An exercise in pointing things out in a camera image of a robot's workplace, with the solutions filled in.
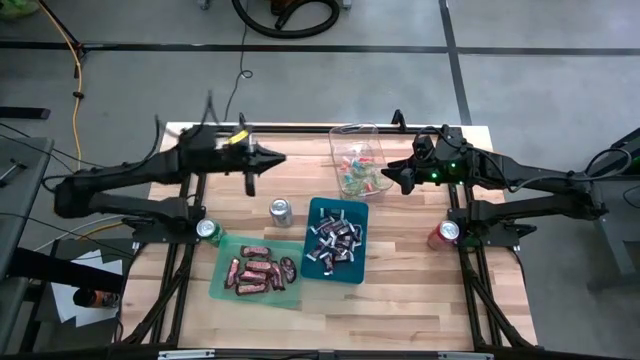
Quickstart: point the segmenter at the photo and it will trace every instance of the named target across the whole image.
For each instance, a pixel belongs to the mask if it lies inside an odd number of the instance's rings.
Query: clear plastic container
[[[333,128],[329,143],[342,199],[367,201],[383,195],[393,185],[380,171],[387,162],[374,124]]]

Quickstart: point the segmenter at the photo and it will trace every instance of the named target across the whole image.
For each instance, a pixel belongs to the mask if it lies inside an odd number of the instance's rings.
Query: wooden tabletop
[[[173,131],[184,123],[168,125]],[[492,150],[484,126],[462,127],[474,146]],[[209,175],[208,216],[231,234],[282,241],[304,239],[311,198],[339,197],[326,134],[258,134],[261,145],[287,155],[287,161],[256,179],[254,198],[244,195],[241,175]],[[387,161],[411,154],[413,136],[383,135]],[[175,144],[165,136],[163,149]],[[151,186],[149,197],[178,195],[179,186]],[[504,201],[501,191],[474,189],[477,199]],[[292,204],[294,225],[272,225],[270,202]],[[181,347],[349,350],[471,350],[467,307],[456,251],[435,252],[426,236],[450,207],[446,186],[417,186],[411,195],[394,185],[381,201],[369,204],[365,281],[342,285],[303,280],[297,309],[214,300],[208,289],[217,249],[197,247],[184,310]],[[125,336],[142,320],[158,296],[167,245],[149,245],[133,264],[124,295]],[[487,249],[498,305],[525,339],[536,343],[520,267],[506,249]],[[169,329],[168,306],[163,338]],[[478,306],[489,341],[484,306]]]

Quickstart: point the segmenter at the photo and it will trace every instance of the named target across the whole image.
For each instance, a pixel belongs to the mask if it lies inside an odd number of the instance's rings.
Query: teal tray
[[[320,208],[344,210],[344,217],[350,223],[362,226],[362,245],[355,249],[354,261],[335,264],[332,275],[324,275],[324,264],[320,259],[313,261],[306,256],[302,257],[300,273],[308,279],[338,281],[349,284],[361,284],[364,281],[364,263],[367,252],[367,224],[369,206],[359,201],[335,200],[325,198],[313,198],[309,206],[309,220],[307,221],[307,233],[304,241],[304,254],[308,254],[316,247],[318,237],[309,230],[320,222]]]
[[[298,273],[298,278],[293,284],[287,284],[285,282],[286,290],[284,291],[269,289],[269,292],[263,294],[238,296],[236,295],[235,288],[224,288],[224,280],[227,276],[231,259],[234,256],[237,257],[240,260],[241,269],[243,269],[247,261],[250,260],[250,258],[240,256],[240,247],[242,245],[267,246],[271,249],[271,258],[273,260],[280,262],[280,258],[288,256],[293,260],[298,272],[300,272],[302,244],[292,241],[263,240],[226,235],[220,241],[216,266],[211,278],[211,284],[209,285],[209,296],[221,300],[253,302],[287,309],[296,308],[300,300],[300,283],[302,282],[300,273]]]

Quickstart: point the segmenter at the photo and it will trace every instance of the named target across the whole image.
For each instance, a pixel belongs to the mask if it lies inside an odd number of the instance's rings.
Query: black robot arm
[[[418,134],[413,155],[388,164],[382,173],[409,194],[416,184],[465,184],[485,189],[528,188],[552,193],[541,198],[493,204],[472,200],[466,209],[453,211],[450,218],[480,235],[502,221],[561,214],[594,220],[607,212],[600,194],[585,172],[561,172],[518,164],[508,156],[477,149],[459,132],[444,125],[438,138]]]
[[[179,184],[190,174],[242,172],[245,191],[254,196],[254,176],[285,161],[283,154],[252,141],[243,118],[231,135],[218,133],[216,125],[194,126],[180,134],[173,148],[137,163],[81,170],[67,176],[55,188],[54,210],[63,218],[93,213],[113,213],[157,219],[171,229],[185,229],[204,217],[201,207],[186,199],[162,201],[113,195],[104,191],[157,182]]]

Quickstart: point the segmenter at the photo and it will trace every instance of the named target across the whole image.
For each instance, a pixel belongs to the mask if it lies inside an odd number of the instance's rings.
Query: white paper
[[[82,255],[72,262],[122,275],[122,260],[103,264],[102,257],[100,257],[100,255],[100,250],[96,250]],[[80,327],[113,318],[118,312],[117,308],[92,309],[77,306],[73,303],[73,294],[78,290],[77,287],[52,283],[51,288],[53,289],[53,296],[56,301],[56,308],[58,309],[58,316],[60,317],[61,322],[68,321],[75,317],[76,327]]]

